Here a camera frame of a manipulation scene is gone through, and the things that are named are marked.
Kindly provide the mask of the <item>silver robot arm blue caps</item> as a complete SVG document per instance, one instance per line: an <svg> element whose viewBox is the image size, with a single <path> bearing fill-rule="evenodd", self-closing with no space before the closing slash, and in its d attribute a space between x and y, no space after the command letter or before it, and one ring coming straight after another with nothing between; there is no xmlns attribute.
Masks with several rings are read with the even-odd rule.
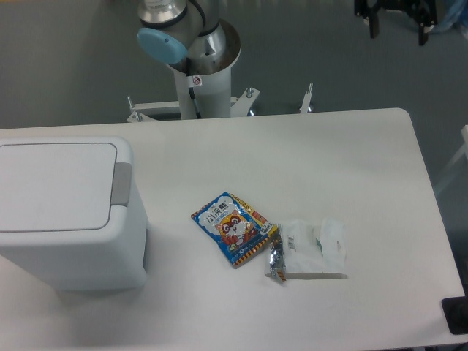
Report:
<svg viewBox="0 0 468 351"><path fill-rule="evenodd" d="M402 11L418 25L418 42L427 28L445 15L442 1L354 1L354 14L369 23L370 37L379 34L381 9ZM218 1L141 1L139 46L152 59L185 75L210 75L233 65L241 52L236 30L219 17Z"/></svg>

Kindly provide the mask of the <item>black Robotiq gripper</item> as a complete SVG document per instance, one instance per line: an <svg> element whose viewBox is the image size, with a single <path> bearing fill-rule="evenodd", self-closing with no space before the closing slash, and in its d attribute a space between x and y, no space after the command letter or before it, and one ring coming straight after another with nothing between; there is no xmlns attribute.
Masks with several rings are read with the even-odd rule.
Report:
<svg viewBox="0 0 468 351"><path fill-rule="evenodd" d="M438 23L437 2L430 0L376 0L369 5L367 0L354 0L354 13L369 25L369 35L375 39L380 33L377 13L381 10L404 12L418 25L418 44L424 46L429 38L429 29Z"/></svg>

